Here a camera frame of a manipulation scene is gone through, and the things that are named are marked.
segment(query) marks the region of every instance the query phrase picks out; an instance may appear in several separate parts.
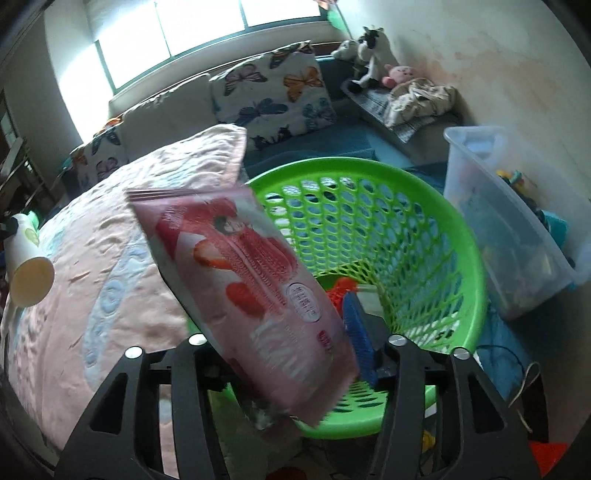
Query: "butterfly cushion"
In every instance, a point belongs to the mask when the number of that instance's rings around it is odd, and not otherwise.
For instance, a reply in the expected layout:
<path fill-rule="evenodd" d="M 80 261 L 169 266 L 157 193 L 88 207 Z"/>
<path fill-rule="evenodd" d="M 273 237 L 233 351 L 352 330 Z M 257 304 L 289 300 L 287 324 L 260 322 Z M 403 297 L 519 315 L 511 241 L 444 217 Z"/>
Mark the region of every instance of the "butterfly cushion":
<path fill-rule="evenodd" d="M 129 163 L 118 129 L 119 125 L 95 135 L 91 142 L 79 146 L 70 154 L 82 192 L 90 190 Z"/>
<path fill-rule="evenodd" d="M 262 150 L 336 121 L 310 41 L 239 63 L 210 81 L 217 120 L 248 130 Z"/>

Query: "metal screw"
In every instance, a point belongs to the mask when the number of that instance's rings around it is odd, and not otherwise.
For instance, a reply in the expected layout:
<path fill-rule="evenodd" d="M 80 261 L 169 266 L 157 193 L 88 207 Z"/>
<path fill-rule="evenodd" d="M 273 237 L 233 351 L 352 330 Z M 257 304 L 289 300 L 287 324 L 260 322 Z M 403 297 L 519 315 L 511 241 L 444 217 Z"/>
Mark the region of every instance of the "metal screw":
<path fill-rule="evenodd" d="M 470 358 L 470 352 L 465 348 L 458 347 L 453 351 L 453 356 L 458 360 L 468 360 Z"/>
<path fill-rule="evenodd" d="M 199 346 L 207 343 L 207 339 L 205 338 L 205 335 L 196 333 L 195 335 L 189 337 L 189 343 L 194 346 Z"/>
<path fill-rule="evenodd" d="M 144 351 L 142 350 L 141 347 L 139 347 L 139 346 L 130 346 L 125 351 L 125 356 L 127 358 L 138 358 L 139 356 L 142 355 L 142 353 L 144 353 Z"/>
<path fill-rule="evenodd" d="M 406 345 L 407 340 L 406 337 L 403 337 L 402 335 L 391 335 L 388 342 L 392 345 L 403 346 Z"/>

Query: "yellow object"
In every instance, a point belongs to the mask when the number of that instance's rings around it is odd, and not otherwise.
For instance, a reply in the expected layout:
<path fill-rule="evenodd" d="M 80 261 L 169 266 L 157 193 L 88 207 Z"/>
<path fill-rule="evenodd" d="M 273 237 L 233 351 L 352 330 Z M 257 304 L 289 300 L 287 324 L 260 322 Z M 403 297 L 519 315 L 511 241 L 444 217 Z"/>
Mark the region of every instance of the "yellow object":
<path fill-rule="evenodd" d="M 435 447 L 435 437 L 427 430 L 423 430 L 423 453 Z"/>

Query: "window frame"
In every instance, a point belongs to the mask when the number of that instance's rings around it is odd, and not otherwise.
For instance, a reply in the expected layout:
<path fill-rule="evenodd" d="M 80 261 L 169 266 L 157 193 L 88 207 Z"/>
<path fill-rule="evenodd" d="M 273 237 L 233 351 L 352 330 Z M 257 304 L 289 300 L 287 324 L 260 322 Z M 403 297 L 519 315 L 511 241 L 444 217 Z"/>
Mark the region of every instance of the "window frame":
<path fill-rule="evenodd" d="M 201 50 L 202 48 L 208 47 L 210 45 L 213 45 L 215 43 L 219 43 L 219 42 L 223 42 L 225 40 L 228 40 L 229 38 L 234 38 L 234 37 L 239 37 L 240 35 L 244 35 L 247 33 L 252 33 L 252 32 L 257 32 L 257 31 L 261 31 L 261 30 L 267 30 L 268 28 L 274 28 L 274 27 L 283 27 L 285 25 L 295 25 L 298 23 L 308 23 L 308 22 L 322 22 L 322 21 L 326 21 L 328 18 L 328 12 L 323 9 L 318 7 L 318 10 L 320 12 L 320 16 L 318 17 L 301 17 L 301 18 L 292 18 L 289 20 L 279 20 L 277 22 L 271 22 L 271 23 L 265 23 L 265 24 L 261 24 L 261 25 L 256 25 L 254 27 L 249 27 L 247 22 L 246 22 L 246 15 L 244 13 L 244 9 L 242 8 L 242 1 L 239 0 L 239 8 L 240 8 L 240 13 L 242 16 L 242 22 L 244 23 L 244 30 L 240 30 L 240 32 L 236 32 L 236 33 L 232 33 L 229 35 L 224 35 L 223 37 L 219 37 L 219 38 L 214 38 L 213 40 L 210 40 L 208 42 L 202 43 L 201 45 L 197 45 L 193 48 L 190 48 L 188 50 L 185 50 L 184 52 L 179 53 L 178 55 L 172 55 L 170 53 L 170 49 L 168 48 L 168 43 L 166 44 L 166 47 L 168 49 L 168 53 L 170 55 L 169 58 L 167 58 L 164 61 L 161 61 L 160 63 L 157 63 L 156 65 L 154 65 L 153 67 L 149 68 L 148 70 L 140 73 L 138 76 L 132 78 L 130 81 L 128 81 L 127 83 L 124 83 L 121 87 L 116 87 L 115 86 L 115 82 L 113 82 L 113 78 L 111 76 L 111 73 L 109 71 L 109 67 L 107 66 L 106 60 L 105 60 L 105 56 L 103 55 L 103 51 L 100 47 L 100 41 L 96 40 L 95 41 L 95 47 L 96 47 L 96 51 L 98 52 L 99 55 L 99 59 L 100 59 L 100 63 L 103 67 L 103 71 L 105 72 L 105 76 L 107 78 L 107 81 L 109 82 L 109 86 L 111 87 L 111 90 L 113 91 L 113 95 L 117 95 L 119 92 L 125 90 L 127 87 L 129 87 L 130 85 L 133 85 L 135 82 L 137 82 L 138 80 L 142 79 L 143 77 L 149 75 L 150 73 L 158 70 L 160 67 L 163 67 L 166 64 L 171 63 L 172 61 L 178 60 L 186 55 L 189 55 L 197 50 Z M 160 24 L 160 16 L 158 15 L 158 10 L 156 10 L 156 14 L 158 16 L 158 23 Z M 160 24 L 160 29 L 162 31 L 162 35 L 164 37 L 164 41 L 166 42 L 166 36 L 164 35 L 164 30 L 162 29 L 162 25 Z"/>

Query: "red object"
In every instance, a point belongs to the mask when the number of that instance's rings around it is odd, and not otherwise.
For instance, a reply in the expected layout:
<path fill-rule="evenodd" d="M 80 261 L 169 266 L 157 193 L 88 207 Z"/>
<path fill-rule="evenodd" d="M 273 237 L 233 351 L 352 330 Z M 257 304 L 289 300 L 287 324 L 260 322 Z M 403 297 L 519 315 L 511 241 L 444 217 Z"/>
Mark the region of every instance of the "red object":
<path fill-rule="evenodd" d="M 226 287 L 226 295 L 249 317 L 262 319 L 265 316 L 265 307 L 258 302 L 245 283 L 230 283 Z"/>
<path fill-rule="evenodd" d="M 341 318 L 343 317 L 343 298 L 350 291 L 357 291 L 357 282 L 349 277 L 340 277 L 335 286 L 326 291 Z"/>
<path fill-rule="evenodd" d="M 530 442 L 530 448 L 540 468 L 540 475 L 544 476 L 558 463 L 569 446 L 566 443 Z"/>

